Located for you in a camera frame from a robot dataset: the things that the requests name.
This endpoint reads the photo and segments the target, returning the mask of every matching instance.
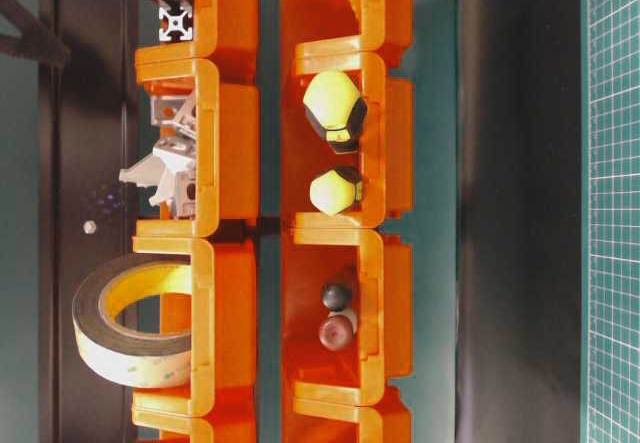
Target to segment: black surface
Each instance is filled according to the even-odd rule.
[[[64,72],[42,66],[39,79],[40,439],[132,441],[130,392],[80,359],[71,303],[133,234],[137,198],[117,181],[137,157],[137,0],[40,0],[40,14],[73,55]],[[82,230],[89,219],[94,235]],[[133,312],[125,319],[134,326]]]
[[[580,0],[462,0],[457,441],[579,441]]]

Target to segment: cutting mat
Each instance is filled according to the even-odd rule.
[[[640,442],[640,0],[585,0],[583,441]]]

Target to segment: roll of tape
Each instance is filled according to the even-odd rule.
[[[153,334],[116,322],[127,306],[149,296],[191,294],[191,267],[154,255],[110,261],[82,283],[73,300],[81,358],[103,378],[134,388],[167,388],[189,381],[191,333]]]

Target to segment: yellow ball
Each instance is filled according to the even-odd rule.
[[[334,216],[362,199],[362,179],[355,168],[335,168],[311,182],[309,196],[313,206]]]
[[[309,123],[336,153],[358,149],[367,104],[346,73],[318,73],[309,83],[303,101]]]

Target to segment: orange storage bin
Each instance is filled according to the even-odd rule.
[[[306,120],[304,92],[322,71],[349,74],[368,106],[357,153],[335,154]],[[387,76],[382,58],[351,53],[295,60],[285,86],[282,113],[282,216],[300,228],[376,228],[387,217],[413,209],[413,87]],[[309,198],[312,180],[334,167],[353,166],[363,177],[362,201],[335,216]]]
[[[259,0],[194,0],[193,40],[136,51],[136,65],[210,58],[225,80],[251,83],[256,73]]]
[[[413,36],[413,0],[281,0],[282,57],[377,52],[392,67]]]
[[[260,101],[253,86],[222,83],[207,60],[136,68],[150,95],[196,92],[196,216],[139,220],[139,236],[208,237],[222,219],[255,221],[260,211]]]
[[[207,415],[216,399],[252,397],[256,380],[256,262],[253,244],[134,237],[136,253],[189,255],[191,299],[163,295],[160,330],[191,328],[189,385],[135,390],[134,411]]]
[[[283,398],[283,443],[411,443],[411,412],[395,387],[374,407]]]
[[[233,405],[218,405],[204,418],[184,418],[150,411],[132,412],[133,423],[159,430],[159,440],[138,440],[190,443],[255,443],[256,412],[253,397]]]
[[[358,331],[340,352],[318,337],[322,288],[354,267]],[[282,365],[294,397],[372,406],[387,380],[412,369],[411,248],[373,230],[291,229],[282,234]]]

